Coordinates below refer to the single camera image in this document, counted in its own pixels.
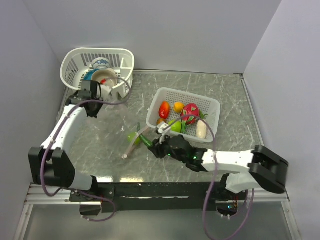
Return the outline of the red orange fake fruit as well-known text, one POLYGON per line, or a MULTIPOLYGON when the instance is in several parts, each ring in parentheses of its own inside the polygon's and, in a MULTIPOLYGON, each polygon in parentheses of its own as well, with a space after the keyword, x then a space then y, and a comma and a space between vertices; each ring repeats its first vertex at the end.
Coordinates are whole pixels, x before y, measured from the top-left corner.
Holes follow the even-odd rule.
POLYGON ((170 114, 170 110, 171 110, 170 104, 167 101, 163 101, 158 110, 159 117, 161 119, 167 119, 170 114))

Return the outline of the white fake radish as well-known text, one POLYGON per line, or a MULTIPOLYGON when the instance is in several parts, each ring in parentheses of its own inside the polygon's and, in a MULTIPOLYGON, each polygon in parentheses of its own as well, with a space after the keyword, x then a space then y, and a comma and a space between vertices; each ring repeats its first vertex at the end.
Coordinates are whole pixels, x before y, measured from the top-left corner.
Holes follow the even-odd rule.
POLYGON ((196 124, 196 137, 205 139, 207 136, 207 125, 205 120, 198 120, 196 124))

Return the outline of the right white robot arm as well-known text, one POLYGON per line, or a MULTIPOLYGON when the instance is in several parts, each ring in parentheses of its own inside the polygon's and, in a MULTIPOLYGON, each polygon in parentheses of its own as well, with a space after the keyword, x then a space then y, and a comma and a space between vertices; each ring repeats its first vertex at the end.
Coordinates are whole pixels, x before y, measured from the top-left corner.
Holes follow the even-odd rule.
POLYGON ((166 135, 155 139, 148 150, 158 159, 172 157, 194 172, 225 171, 211 190, 214 200, 234 200, 256 188, 273 194, 286 191, 288 161, 262 145, 247 151, 213 151, 192 146, 182 135, 166 135))

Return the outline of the white perforated tray basket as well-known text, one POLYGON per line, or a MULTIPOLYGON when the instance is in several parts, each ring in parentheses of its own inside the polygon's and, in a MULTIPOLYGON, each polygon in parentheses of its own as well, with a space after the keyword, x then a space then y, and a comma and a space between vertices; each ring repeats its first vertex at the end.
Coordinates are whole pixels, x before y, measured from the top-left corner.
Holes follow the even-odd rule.
POLYGON ((196 137, 197 122, 187 126, 185 133, 170 131, 169 134, 171 136, 181 134, 186 140, 198 143, 210 143, 214 140, 214 136, 216 135, 218 130, 220 118, 220 103, 216 99, 181 90, 162 87, 155 94, 149 107, 149 111, 146 117, 146 124, 148 127, 153 129, 157 127, 157 120, 160 119, 159 108, 163 101, 168 102, 170 105, 170 113, 168 118, 166 119, 167 124, 169 121, 176 120, 181 116, 181 113, 177 113, 173 110, 175 102, 181 102, 184 104, 184 106, 190 103, 194 103, 198 106, 203 114, 207 114, 204 120, 208 123, 209 126, 207 127, 207 134, 205 139, 196 137))

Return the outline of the clear zip top bag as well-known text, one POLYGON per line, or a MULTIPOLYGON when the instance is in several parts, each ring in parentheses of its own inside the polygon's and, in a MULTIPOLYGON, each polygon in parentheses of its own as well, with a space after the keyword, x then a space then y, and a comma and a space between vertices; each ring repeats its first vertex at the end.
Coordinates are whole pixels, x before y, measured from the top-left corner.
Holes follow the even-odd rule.
POLYGON ((131 134, 129 134, 129 146, 126 149, 126 151, 124 152, 124 154, 122 155, 123 159, 127 159, 130 155, 130 153, 133 151, 133 149, 135 147, 137 147, 139 145, 139 143, 143 143, 139 136, 140 134, 143 134, 145 136, 146 132, 149 130, 149 127, 146 125, 145 127, 141 128, 140 127, 140 131, 133 132, 131 134))

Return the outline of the red fake dragon fruit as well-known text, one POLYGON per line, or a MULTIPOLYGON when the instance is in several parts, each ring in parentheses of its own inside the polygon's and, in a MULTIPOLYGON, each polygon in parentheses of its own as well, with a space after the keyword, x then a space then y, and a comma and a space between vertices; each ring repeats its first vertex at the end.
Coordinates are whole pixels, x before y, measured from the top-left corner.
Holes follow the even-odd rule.
POLYGON ((195 103, 187 104, 181 111, 181 133, 186 133, 186 127, 196 122, 197 118, 204 119, 208 114, 204 114, 195 103))

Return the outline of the brown fake kiwi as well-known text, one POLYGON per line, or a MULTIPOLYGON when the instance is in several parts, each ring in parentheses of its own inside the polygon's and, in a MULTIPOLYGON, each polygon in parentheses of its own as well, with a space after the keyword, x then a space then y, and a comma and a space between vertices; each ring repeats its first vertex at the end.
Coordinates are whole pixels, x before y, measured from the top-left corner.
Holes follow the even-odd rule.
POLYGON ((161 123, 166 123, 167 121, 166 121, 166 119, 164 119, 164 118, 159 118, 158 120, 157 120, 157 122, 156 122, 156 125, 159 125, 159 124, 161 124, 161 123))

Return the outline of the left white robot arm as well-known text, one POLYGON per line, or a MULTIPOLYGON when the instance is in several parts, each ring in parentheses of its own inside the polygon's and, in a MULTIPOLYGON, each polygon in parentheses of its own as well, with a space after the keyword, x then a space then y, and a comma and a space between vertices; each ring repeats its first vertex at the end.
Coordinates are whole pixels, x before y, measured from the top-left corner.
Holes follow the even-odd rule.
POLYGON ((28 160, 33 182, 42 186, 48 197, 47 187, 81 191, 88 201, 97 199, 100 193, 95 176, 78 172, 68 157, 71 145, 81 124, 87 117, 96 118, 102 103, 102 88, 98 82, 86 81, 81 88, 70 95, 63 113, 49 137, 40 147, 32 147, 28 160))

